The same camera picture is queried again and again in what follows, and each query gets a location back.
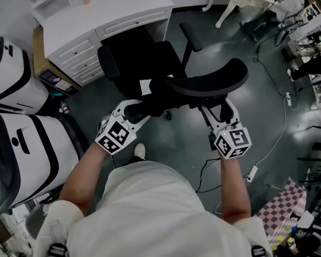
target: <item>white shoe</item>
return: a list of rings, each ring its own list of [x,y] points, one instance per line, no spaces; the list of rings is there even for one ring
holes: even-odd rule
[[[292,72],[291,69],[287,69],[287,74],[288,74],[288,76],[289,76],[289,78],[290,78],[290,81],[291,81],[291,82],[294,82],[294,79],[291,78],[291,72]]]
[[[140,157],[143,160],[145,160],[145,152],[146,149],[143,143],[137,144],[134,148],[134,156]]]

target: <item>white power adapter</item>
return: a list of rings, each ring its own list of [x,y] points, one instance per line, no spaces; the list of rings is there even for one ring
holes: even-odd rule
[[[250,173],[248,173],[248,175],[246,176],[246,181],[251,183],[253,178],[255,178],[255,175],[257,173],[258,168],[254,165],[251,170]]]
[[[289,92],[286,93],[286,97],[287,97],[288,106],[291,107],[291,97]]]

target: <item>person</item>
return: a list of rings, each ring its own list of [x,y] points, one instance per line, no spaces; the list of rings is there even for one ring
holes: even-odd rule
[[[259,41],[272,28],[278,26],[285,19],[300,13],[308,5],[308,0],[283,0],[271,6],[273,11],[270,8],[267,9],[254,20],[242,24],[242,27],[255,41]]]
[[[71,172],[36,240],[34,256],[52,244],[70,257],[272,256],[262,220],[251,217],[236,158],[221,156],[222,219],[205,211],[178,172],[145,161],[135,147],[128,165],[114,169],[96,211],[89,215],[95,186],[109,154],[93,143]]]
[[[321,74],[321,46],[315,46],[315,49],[319,52],[316,57],[313,57],[298,69],[287,70],[287,74],[291,82],[294,82],[295,80],[298,80],[309,74]]]

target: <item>seated person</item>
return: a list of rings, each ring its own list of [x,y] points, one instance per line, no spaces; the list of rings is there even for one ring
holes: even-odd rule
[[[292,82],[309,74],[321,74],[321,46],[315,46],[315,49],[320,52],[316,57],[304,63],[298,70],[287,70],[287,74]]]
[[[284,0],[272,6],[274,13],[267,9],[259,17],[242,25],[255,41],[262,39],[272,28],[278,26],[285,19],[300,13],[309,5],[308,0]]]

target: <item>forearm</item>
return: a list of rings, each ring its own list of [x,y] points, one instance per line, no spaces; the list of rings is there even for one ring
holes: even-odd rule
[[[221,158],[223,219],[233,224],[251,216],[250,199],[236,158]]]
[[[73,169],[60,193],[60,200],[72,202],[86,216],[93,202],[101,167],[108,153],[93,143]]]

